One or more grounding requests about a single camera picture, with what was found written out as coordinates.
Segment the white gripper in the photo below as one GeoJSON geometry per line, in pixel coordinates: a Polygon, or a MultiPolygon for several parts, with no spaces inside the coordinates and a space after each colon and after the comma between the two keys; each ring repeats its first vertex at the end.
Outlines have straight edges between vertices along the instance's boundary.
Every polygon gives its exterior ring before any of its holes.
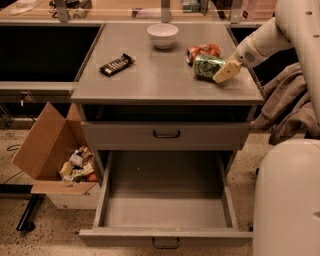
{"type": "Polygon", "coordinates": [[[236,50],[229,59],[231,61],[222,66],[213,76],[213,80],[216,83],[222,83],[236,76],[240,72],[241,66],[246,68],[258,66],[266,60],[266,57],[257,50],[254,38],[247,36],[236,47],[236,50]]]}

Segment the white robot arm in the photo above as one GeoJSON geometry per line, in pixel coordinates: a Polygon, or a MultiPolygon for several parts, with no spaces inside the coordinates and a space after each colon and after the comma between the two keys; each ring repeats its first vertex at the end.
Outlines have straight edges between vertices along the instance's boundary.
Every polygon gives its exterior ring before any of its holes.
{"type": "MultiPolygon", "coordinates": [[[[278,0],[275,16],[244,39],[214,76],[221,83],[294,48],[320,120],[319,0],[278,0]]],[[[264,157],[256,180],[252,256],[320,256],[320,143],[290,139],[264,157]]]]}

